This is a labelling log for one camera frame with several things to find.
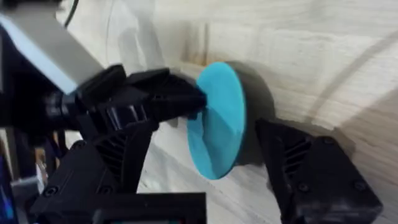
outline blue disc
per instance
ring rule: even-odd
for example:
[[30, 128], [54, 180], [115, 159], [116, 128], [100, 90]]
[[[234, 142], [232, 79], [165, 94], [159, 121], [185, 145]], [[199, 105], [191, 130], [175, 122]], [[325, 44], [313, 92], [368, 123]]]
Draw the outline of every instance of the blue disc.
[[199, 173], [220, 179], [234, 166], [246, 127], [246, 101], [236, 72], [223, 62], [207, 66], [197, 79], [207, 106], [189, 120], [188, 144]]

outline cable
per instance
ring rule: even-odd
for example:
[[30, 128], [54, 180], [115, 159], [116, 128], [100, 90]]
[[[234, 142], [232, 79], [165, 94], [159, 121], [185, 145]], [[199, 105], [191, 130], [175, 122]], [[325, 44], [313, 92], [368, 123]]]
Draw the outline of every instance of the cable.
[[65, 28], [67, 28], [69, 26], [70, 21], [72, 20], [73, 16], [75, 15], [78, 4], [79, 4], [79, 0], [73, 0], [72, 8], [70, 9], [69, 15], [68, 15], [67, 19], [65, 20], [65, 23], [63, 24], [63, 26]]

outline screw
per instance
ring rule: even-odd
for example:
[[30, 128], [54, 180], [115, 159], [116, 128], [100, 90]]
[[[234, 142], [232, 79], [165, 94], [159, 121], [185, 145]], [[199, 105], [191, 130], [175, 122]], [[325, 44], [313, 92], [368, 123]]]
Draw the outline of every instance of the screw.
[[335, 140], [334, 140], [333, 138], [331, 138], [331, 137], [324, 137], [324, 138], [323, 138], [323, 142], [324, 142], [325, 144], [334, 144], [334, 143], [335, 143]]
[[304, 183], [299, 183], [298, 189], [299, 189], [299, 191], [304, 192], [304, 193], [310, 191], [310, 187]]
[[357, 191], [362, 192], [362, 191], [366, 190], [366, 184], [363, 181], [359, 180], [359, 181], [354, 182], [354, 188]]
[[43, 196], [44, 197], [52, 197], [58, 192], [58, 190], [59, 190], [59, 188], [56, 186], [47, 187], [43, 192]]

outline light wooden surface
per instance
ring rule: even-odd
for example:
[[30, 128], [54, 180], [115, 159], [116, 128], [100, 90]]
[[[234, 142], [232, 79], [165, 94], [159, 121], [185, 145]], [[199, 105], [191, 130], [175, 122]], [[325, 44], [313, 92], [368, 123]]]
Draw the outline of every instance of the light wooden surface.
[[[266, 83], [278, 118], [348, 139], [384, 204], [376, 223], [398, 223], [395, 0], [84, 0], [69, 30], [104, 66], [128, 72], [168, 66], [195, 77], [214, 61], [238, 63], [253, 116], [269, 112]], [[183, 120], [162, 124], [152, 143], [141, 192], [205, 191], [209, 223], [280, 223], [263, 165], [207, 181]]]

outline blue circular object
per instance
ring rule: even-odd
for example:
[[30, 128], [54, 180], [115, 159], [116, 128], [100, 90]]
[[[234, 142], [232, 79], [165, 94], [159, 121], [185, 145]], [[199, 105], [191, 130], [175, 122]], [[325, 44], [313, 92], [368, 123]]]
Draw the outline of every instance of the blue circular object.
[[234, 166], [246, 128], [246, 101], [236, 72], [223, 62], [207, 66], [197, 79], [206, 109], [189, 120], [188, 144], [199, 173], [220, 179]]

